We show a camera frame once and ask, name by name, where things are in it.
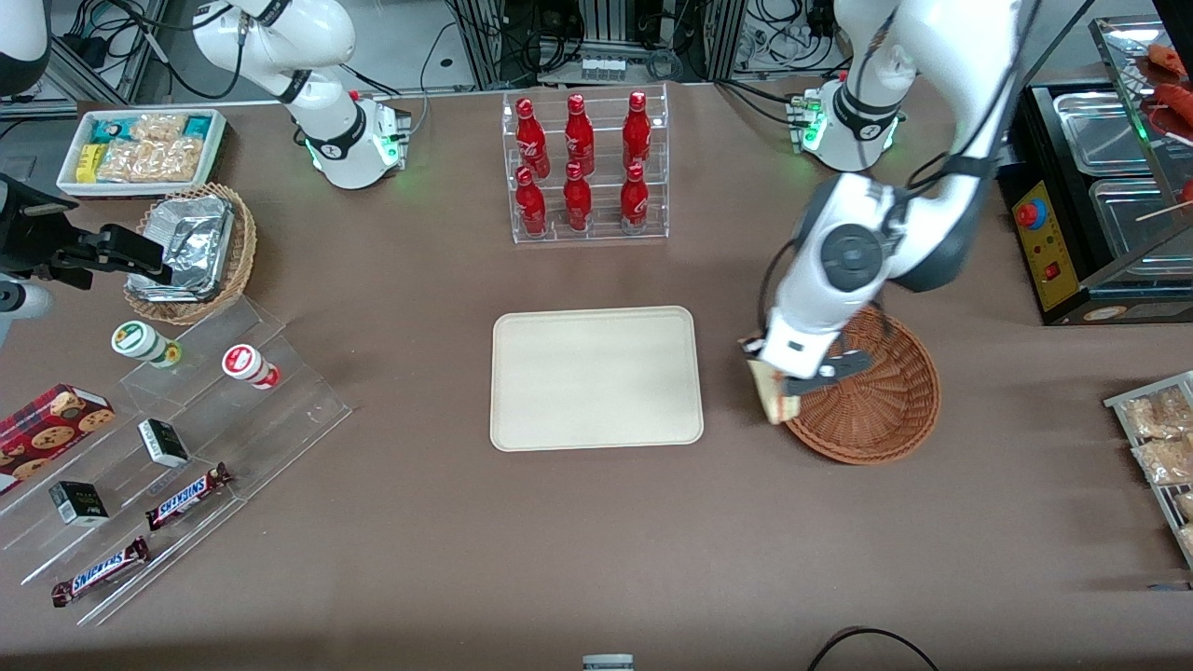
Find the brown woven basket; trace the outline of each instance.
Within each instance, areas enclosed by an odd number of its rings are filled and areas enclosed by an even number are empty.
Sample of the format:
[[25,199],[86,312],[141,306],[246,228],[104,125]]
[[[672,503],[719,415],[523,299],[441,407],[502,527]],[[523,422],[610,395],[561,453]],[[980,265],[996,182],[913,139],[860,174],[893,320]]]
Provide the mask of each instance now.
[[905,326],[867,307],[846,325],[851,349],[874,365],[799,398],[787,421],[809,448],[845,463],[873,464],[905,457],[937,425],[940,380],[923,344]]
[[[245,201],[240,196],[223,186],[222,184],[204,184],[194,189],[187,189],[166,196],[166,198],[198,198],[200,196],[220,196],[236,208],[236,220],[231,227],[231,240],[228,241],[228,259],[224,261],[223,277],[221,278],[220,294],[205,303],[150,303],[142,301],[124,290],[124,300],[132,306],[132,309],[146,319],[165,321],[175,326],[190,326],[204,316],[216,312],[230,301],[235,301],[245,293],[248,284],[248,276],[253,272],[253,254],[256,252],[256,223],[253,221],[253,213],[248,211]],[[141,217],[137,233],[144,233],[149,223],[149,211]]]

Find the aluminum foil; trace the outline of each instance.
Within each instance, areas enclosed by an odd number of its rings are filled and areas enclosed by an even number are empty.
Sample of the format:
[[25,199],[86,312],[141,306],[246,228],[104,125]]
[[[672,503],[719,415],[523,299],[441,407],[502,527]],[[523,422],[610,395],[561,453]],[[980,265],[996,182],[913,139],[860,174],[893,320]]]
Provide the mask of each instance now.
[[205,302],[220,294],[228,257],[228,240],[236,211],[218,196],[172,198],[149,214],[144,236],[165,250],[162,260],[174,269],[169,285],[130,275],[125,287],[149,302]]

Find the small black box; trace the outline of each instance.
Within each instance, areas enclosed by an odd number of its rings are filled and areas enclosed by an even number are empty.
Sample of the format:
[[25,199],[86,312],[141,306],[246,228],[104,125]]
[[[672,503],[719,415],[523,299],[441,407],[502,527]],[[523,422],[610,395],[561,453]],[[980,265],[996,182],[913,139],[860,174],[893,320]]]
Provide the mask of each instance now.
[[149,458],[169,468],[186,466],[190,457],[173,426],[160,419],[147,419],[137,425],[137,430],[141,431],[141,442],[149,450]]
[[50,487],[50,498],[58,509],[62,522],[76,527],[99,527],[107,519],[99,492],[87,482],[61,480]]

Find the table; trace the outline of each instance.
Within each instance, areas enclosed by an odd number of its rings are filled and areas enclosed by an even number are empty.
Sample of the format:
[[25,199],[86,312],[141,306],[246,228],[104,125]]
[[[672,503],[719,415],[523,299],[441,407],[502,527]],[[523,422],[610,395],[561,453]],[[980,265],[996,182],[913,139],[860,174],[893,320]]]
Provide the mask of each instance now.
[[[601,248],[511,242],[497,94],[433,99],[409,170],[358,192],[310,168],[280,106],[225,107],[223,180],[260,235],[248,294],[359,411],[103,627],[57,617],[0,561],[0,666],[576,669],[631,652],[643,671],[758,671],[865,623],[946,669],[1187,669],[1193,597],[1143,586],[1188,573],[1100,400],[1191,368],[1188,328],[1039,326],[993,195],[957,282],[886,291],[940,370],[935,432],[891,466],[827,461],[766,424],[735,340],[830,173],[712,86],[670,97],[672,238]],[[902,183],[952,134],[931,87],[907,112],[879,178]],[[0,412],[131,368],[107,346],[131,315],[120,282],[54,287],[54,313],[13,327]],[[694,315],[699,442],[489,444],[500,315],[653,304]],[[853,639],[822,669],[878,663],[915,667]]]

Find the coca-cola bottle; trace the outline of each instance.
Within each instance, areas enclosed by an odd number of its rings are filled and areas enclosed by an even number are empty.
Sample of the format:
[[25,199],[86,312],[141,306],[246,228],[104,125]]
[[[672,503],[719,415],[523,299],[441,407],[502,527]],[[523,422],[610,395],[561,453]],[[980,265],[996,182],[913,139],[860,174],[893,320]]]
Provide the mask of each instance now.
[[585,233],[593,220],[593,191],[585,180],[580,161],[568,162],[568,183],[563,185],[563,201],[568,205],[568,226]]
[[543,191],[534,184],[534,176],[526,166],[518,166],[514,172],[518,179],[518,190],[514,191],[514,201],[518,202],[518,216],[523,220],[523,228],[531,238],[546,235],[546,201],[543,199]]
[[633,164],[647,165],[650,158],[650,117],[647,116],[647,94],[630,93],[630,113],[622,127],[622,162],[626,170]]
[[546,179],[551,174],[551,160],[546,158],[546,134],[543,124],[534,118],[534,105],[530,98],[520,98],[514,104],[518,111],[518,153],[523,164],[534,171],[534,177]]
[[596,170],[593,122],[585,112],[585,97],[579,93],[568,96],[568,125],[563,129],[563,137],[568,142],[568,160],[579,162],[586,176],[592,174]]
[[647,226],[647,198],[650,197],[642,181],[642,164],[630,164],[622,185],[622,230],[637,235]]

